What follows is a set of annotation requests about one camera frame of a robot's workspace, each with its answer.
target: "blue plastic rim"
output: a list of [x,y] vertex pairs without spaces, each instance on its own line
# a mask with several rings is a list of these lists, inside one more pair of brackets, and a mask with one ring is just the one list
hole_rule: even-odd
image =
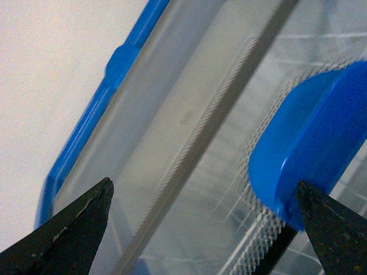
[[45,180],[35,228],[52,216],[52,202],[56,194],[168,3],[169,0],[149,0],[125,43],[113,53],[102,82]]
[[296,230],[303,180],[329,194],[367,138],[367,62],[321,73],[285,98],[249,160],[256,196]]

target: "plastic storage container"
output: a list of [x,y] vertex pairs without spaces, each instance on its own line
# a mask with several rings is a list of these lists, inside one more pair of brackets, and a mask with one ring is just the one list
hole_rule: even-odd
[[[275,6],[244,0],[168,4],[53,202],[55,214],[105,176],[114,181],[110,219],[91,274],[114,274],[201,116]],[[305,73],[363,58],[366,12],[363,1],[299,3],[135,274],[250,274],[284,225],[254,197],[247,178],[248,157],[271,119],[269,109]],[[364,217],[365,151],[363,146],[332,192]],[[241,266],[249,266],[247,273]],[[322,274],[305,234],[295,238],[273,274]]]

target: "white background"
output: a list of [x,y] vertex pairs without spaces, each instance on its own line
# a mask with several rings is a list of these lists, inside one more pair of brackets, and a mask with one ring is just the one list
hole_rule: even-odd
[[44,179],[146,3],[0,2],[0,251],[33,230]]

